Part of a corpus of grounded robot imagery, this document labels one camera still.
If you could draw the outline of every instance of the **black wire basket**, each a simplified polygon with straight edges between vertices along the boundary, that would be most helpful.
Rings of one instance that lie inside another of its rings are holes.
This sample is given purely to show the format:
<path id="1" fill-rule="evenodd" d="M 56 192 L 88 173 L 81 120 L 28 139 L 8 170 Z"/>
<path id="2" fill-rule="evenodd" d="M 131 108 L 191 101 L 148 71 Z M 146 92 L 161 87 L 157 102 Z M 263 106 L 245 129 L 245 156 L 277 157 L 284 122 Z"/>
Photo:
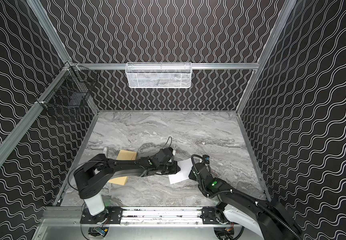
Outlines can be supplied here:
<path id="1" fill-rule="evenodd" d="M 72 66 L 46 99 L 39 103 L 56 120 L 79 120 L 81 109 L 88 105 L 91 89 L 97 79 L 95 71 Z"/>

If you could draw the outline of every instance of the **white wire basket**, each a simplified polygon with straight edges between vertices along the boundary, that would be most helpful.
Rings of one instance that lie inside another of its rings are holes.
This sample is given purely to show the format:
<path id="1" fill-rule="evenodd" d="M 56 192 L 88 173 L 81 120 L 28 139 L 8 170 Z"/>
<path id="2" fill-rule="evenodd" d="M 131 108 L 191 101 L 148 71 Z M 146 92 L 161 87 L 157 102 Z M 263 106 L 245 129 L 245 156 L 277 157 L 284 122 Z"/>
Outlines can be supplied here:
<path id="1" fill-rule="evenodd" d="M 192 63 L 126 63 L 125 74 L 130 88 L 189 88 Z"/>

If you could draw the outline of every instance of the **metal extrusion bar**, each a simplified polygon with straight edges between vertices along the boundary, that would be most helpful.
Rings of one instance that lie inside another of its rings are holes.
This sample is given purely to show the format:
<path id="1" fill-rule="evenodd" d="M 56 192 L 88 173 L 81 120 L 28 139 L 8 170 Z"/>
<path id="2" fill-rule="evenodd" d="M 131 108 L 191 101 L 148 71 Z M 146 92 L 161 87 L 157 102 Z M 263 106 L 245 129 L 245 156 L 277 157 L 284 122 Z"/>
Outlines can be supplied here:
<path id="1" fill-rule="evenodd" d="M 204 224 L 202 207 L 122 207 L 120 224 L 105 227 L 225 227 L 225 224 Z M 79 227 L 81 207 L 46 207 L 41 227 Z M 97 227 L 101 224 L 82 224 Z"/>
<path id="2" fill-rule="evenodd" d="M 264 179 L 262 177 L 262 173 L 261 173 L 261 170 L 260 170 L 260 168 L 258 166 L 256 156 L 254 155 L 254 151 L 253 151 L 252 145 L 251 145 L 249 137 L 247 136 L 247 133 L 245 131 L 245 127 L 244 127 L 243 121 L 242 121 L 242 119 L 241 119 L 241 117 L 240 117 L 240 115 L 238 113 L 236 115 L 237 115 L 238 125 L 240 126 L 241 133 L 243 135 L 247 151 L 249 153 L 250 159 L 252 160 L 253 168 L 256 171 L 256 175 L 258 177 L 258 182 L 260 183 L 261 188 L 265 191 L 265 196 L 268 199 L 268 201 L 271 201 L 272 198 L 269 195 L 268 188 L 267 188 L 267 186 L 266 186 L 266 184 L 264 182 Z"/>
<path id="3" fill-rule="evenodd" d="M 262 54 L 259 58 L 259 67 L 255 73 L 253 73 L 252 77 L 250 78 L 248 85 L 243 93 L 243 96 L 241 98 L 241 101 L 239 102 L 239 105 L 237 107 L 237 112 L 242 113 L 250 94 L 252 93 L 254 86 L 256 85 L 258 78 L 260 77 L 267 61 L 269 60 L 269 57 L 272 53 L 272 50 L 274 46 L 277 43 L 278 38 L 280 37 L 280 34 L 282 30 L 285 27 L 286 21 L 288 20 L 288 17 L 290 16 L 293 8 L 295 7 L 297 0 L 286 0 L 284 5 L 281 8 L 281 12 L 278 15 L 278 18 L 276 20 L 276 23 L 273 27 L 272 33 L 268 38 L 268 41 L 265 45 L 264 50 L 262 51 Z"/>
<path id="4" fill-rule="evenodd" d="M 91 70 L 125 70 L 126 63 L 74 63 Z M 258 69 L 258 63 L 192 63 L 194 70 Z"/>
<path id="5" fill-rule="evenodd" d="M 44 93 L 38 98 L 41 102 L 45 100 L 48 93 L 58 84 L 62 77 L 68 73 L 68 70 L 62 69 L 60 73 L 55 77 L 52 83 L 46 88 Z M 29 130 L 33 122 L 41 114 L 43 107 L 38 102 L 35 102 L 27 113 L 22 117 L 10 134 L 3 140 L 0 145 L 0 167 L 3 165 L 4 161 L 11 154 L 14 148 L 17 146 L 22 137 Z"/>
<path id="6" fill-rule="evenodd" d="M 60 56 L 60 59 L 63 63 L 71 62 L 71 57 L 66 51 L 65 46 L 63 45 L 60 36 L 55 30 L 53 24 L 51 23 L 49 16 L 46 13 L 46 10 L 43 8 L 40 0 L 27 0 L 27 3 L 31 7 L 31 10 L 36 15 L 40 25 L 43 30 L 45 30 L 47 36 L 49 37 L 50 42 L 53 44 L 55 50 Z"/>
<path id="7" fill-rule="evenodd" d="M 78 165 L 79 163 L 79 160 L 81 159 L 81 156 L 83 154 L 83 151 L 85 150 L 86 148 L 86 145 L 88 144 L 88 141 L 89 141 L 89 138 L 90 138 L 90 135 L 91 133 L 93 132 L 93 129 L 94 129 L 94 126 L 95 124 L 97 123 L 97 119 L 98 119 L 98 115 L 96 114 L 94 117 L 93 117 L 93 120 L 91 121 L 90 123 L 90 126 L 89 126 L 89 129 L 88 131 L 86 132 L 86 135 L 82 141 L 82 144 L 81 146 L 79 147 L 79 150 L 77 152 L 77 155 L 75 156 L 74 158 L 74 161 L 73 163 L 71 164 L 71 167 L 70 167 L 70 170 L 68 172 L 68 174 L 66 175 L 66 178 L 64 180 L 64 182 L 62 183 L 62 186 L 60 188 L 60 192 L 58 193 L 58 196 L 56 197 L 55 201 L 54 201 L 54 206 L 58 203 L 58 201 L 61 199 L 62 195 L 65 194 L 64 190 L 65 190 L 65 187 L 66 187 L 66 184 L 67 184 L 67 179 L 71 173 L 71 171 Z"/>
<path id="8" fill-rule="evenodd" d="M 98 113 L 98 107 L 97 107 L 96 103 L 94 102 L 92 96 L 89 96 L 87 103 L 88 103 L 89 107 L 91 108 L 91 110 L 93 111 L 93 114 L 97 114 Z"/>

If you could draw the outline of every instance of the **enclosure wall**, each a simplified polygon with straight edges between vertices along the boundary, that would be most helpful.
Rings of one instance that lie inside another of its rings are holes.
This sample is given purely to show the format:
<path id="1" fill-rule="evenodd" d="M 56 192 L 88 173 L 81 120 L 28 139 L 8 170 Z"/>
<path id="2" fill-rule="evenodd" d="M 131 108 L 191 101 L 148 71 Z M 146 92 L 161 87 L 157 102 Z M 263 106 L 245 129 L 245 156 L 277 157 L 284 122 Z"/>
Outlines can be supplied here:
<path id="1" fill-rule="evenodd" d="M 346 239 L 346 0 L 297 2 L 241 117 L 304 239 Z"/>
<path id="2" fill-rule="evenodd" d="M 284 0 L 41 0 L 75 63 L 257 63 Z M 235 110 L 252 70 L 195 70 L 190 89 L 131 89 L 102 71 L 101 110 Z"/>
<path id="3" fill-rule="evenodd" d="M 93 99 L 101 110 L 235 110 L 253 70 L 193 70 L 190 88 L 129 88 L 124 71 L 101 71 Z"/>
<path id="4" fill-rule="evenodd" d="M 62 65 L 26 1 L 0 1 L 0 144 Z"/>
<path id="5" fill-rule="evenodd" d="M 62 66 L 28 4 L 0 1 L 0 144 Z M 55 121 L 46 111 L 35 120 L 0 167 L 0 239 L 32 238 L 92 118 L 84 108 L 79 121 Z"/>

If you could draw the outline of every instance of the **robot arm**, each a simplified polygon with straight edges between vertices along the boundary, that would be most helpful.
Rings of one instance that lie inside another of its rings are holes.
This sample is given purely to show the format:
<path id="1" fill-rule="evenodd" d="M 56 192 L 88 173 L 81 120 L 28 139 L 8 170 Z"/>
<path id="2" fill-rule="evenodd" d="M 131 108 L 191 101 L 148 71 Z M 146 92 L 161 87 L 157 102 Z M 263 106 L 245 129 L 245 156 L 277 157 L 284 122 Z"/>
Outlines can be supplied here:
<path id="1" fill-rule="evenodd" d="M 194 157 L 202 161 L 195 163 Z M 224 180 L 213 177 L 210 174 L 208 155 L 192 155 L 191 159 L 193 167 L 189 178 L 198 182 L 198 188 L 205 197 L 218 196 L 221 201 L 218 209 L 223 211 L 228 221 L 249 228 L 265 240 L 302 239 L 301 228 L 281 203 L 255 199 L 233 188 Z"/>
<path id="2" fill-rule="evenodd" d="M 124 176 L 175 174 L 180 167 L 174 161 L 174 153 L 173 148 L 167 147 L 151 157 L 135 161 L 118 161 L 98 154 L 74 172 L 79 197 L 85 201 L 91 216 L 96 216 L 97 221 L 105 219 L 105 206 L 99 191 L 108 180 Z"/>
<path id="3" fill-rule="evenodd" d="M 195 163 L 194 157 L 202 161 Z M 220 203 L 216 207 L 216 216 L 220 222 L 238 223 L 265 240 L 302 239 L 300 227 L 281 203 L 255 199 L 233 188 L 224 180 L 213 177 L 207 155 L 192 155 L 191 159 L 193 167 L 189 178 L 198 182 L 198 188 L 205 197 L 218 196 Z M 74 178 L 79 196 L 88 207 L 88 217 L 92 223 L 103 223 L 108 219 L 108 212 L 99 191 L 108 180 L 123 176 L 168 175 L 179 171 L 180 168 L 174 161 L 174 151 L 168 147 L 153 156 L 142 157 L 136 161 L 117 161 L 98 154 L 79 167 L 74 172 Z"/>

